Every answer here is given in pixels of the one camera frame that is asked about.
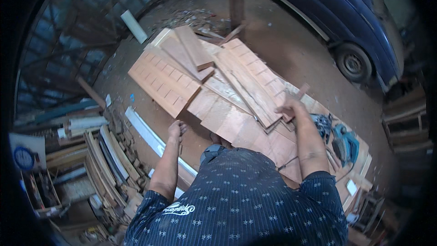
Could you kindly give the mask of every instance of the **hubcap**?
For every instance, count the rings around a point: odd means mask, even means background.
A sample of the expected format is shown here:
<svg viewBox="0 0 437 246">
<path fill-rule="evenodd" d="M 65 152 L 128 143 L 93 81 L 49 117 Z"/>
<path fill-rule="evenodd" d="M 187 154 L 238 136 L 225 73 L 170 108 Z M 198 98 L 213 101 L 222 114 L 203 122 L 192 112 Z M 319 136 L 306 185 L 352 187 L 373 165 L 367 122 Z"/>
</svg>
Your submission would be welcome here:
<svg viewBox="0 0 437 246">
<path fill-rule="evenodd" d="M 347 71 L 352 74 L 360 74 L 362 71 L 363 64 L 361 61 L 353 54 L 347 54 L 344 58 L 344 64 Z"/>
</svg>

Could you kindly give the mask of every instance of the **blue car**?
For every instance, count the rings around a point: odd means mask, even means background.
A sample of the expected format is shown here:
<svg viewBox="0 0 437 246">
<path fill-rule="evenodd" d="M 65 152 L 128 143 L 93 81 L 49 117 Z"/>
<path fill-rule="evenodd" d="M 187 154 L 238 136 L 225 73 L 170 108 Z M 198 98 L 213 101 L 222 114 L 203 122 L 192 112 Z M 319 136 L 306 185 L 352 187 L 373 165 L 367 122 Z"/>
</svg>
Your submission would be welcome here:
<svg viewBox="0 0 437 246">
<path fill-rule="evenodd" d="M 383 0 L 281 0 L 328 43 L 350 81 L 377 79 L 387 92 L 402 76 L 402 42 Z"/>
</svg>

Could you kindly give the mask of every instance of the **hand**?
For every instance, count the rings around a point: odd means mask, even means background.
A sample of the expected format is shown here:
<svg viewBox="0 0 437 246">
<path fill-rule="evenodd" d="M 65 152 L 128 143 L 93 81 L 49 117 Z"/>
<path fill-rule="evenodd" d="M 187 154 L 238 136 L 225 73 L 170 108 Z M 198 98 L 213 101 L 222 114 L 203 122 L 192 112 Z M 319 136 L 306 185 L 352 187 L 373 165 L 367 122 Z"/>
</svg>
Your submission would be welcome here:
<svg viewBox="0 0 437 246">
<path fill-rule="evenodd" d="M 168 139 L 180 143 L 182 141 L 182 135 L 187 132 L 187 130 L 188 125 L 186 125 L 186 123 L 176 120 L 168 128 Z"/>
<path fill-rule="evenodd" d="M 285 102 L 283 106 L 277 107 L 275 113 L 283 113 L 288 110 L 294 110 L 296 108 L 305 108 L 305 105 L 293 95 L 286 94 Z"/>
</svg>

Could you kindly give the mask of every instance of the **wooden post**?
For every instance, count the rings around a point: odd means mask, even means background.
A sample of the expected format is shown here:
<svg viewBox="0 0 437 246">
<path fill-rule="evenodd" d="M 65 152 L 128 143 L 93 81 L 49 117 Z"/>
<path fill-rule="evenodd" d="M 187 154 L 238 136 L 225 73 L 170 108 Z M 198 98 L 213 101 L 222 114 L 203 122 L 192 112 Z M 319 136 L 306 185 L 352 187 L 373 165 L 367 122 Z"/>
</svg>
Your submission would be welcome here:
<svg viewBox="0 0 437 246">
<path fill-rule="evenodd" d="M 236 29 L 245 19 L 244 0 L 229 0 L 229 14 L 231 18 L 231 30 Z M 244 42 L 244 28 L 240 31 L 238 38 Z"/>
</svg>

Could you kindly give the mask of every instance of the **blue power tool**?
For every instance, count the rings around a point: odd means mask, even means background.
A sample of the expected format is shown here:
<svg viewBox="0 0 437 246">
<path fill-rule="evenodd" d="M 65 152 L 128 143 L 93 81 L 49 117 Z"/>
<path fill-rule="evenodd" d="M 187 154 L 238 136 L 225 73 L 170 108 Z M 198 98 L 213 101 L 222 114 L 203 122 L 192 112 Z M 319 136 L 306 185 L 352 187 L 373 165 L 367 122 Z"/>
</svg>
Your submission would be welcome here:
<svg viewBox="0 0 437 246">
<path fill-rule="evenodd" d="M 355 138 L 355 132 L 347 132 L 347 129 L 341 123 L 337 124 L 333 129 L 333 141 L 332 148 L 335 154 L 341 161 L 341 166 L 345 167 L 347 163 L 355 162 L 358 158 L 358 150 L 360 149 L 360 143 Z"/>
</svg>

